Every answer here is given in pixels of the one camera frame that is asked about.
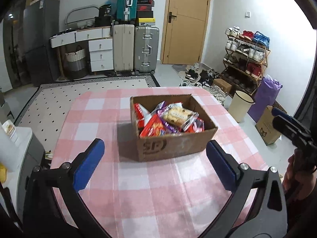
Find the person's right hand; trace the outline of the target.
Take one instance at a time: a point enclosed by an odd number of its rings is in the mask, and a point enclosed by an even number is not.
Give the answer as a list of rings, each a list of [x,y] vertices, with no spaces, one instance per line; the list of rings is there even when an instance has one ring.
[[[298,183],[295,192],[292,195],[292,201],[304,200],[307,198],[313,191],[316,184],[316,167],[314,172],[311,170],[307,171],[297,171],[296,173],[293,170],[294,161],[298,159],[301,154],[300,149],[295,149],[294,154],[288,158],[288,166],[286,168],[286,173],[282,182],[285,192],[291,189],[295,180]]]

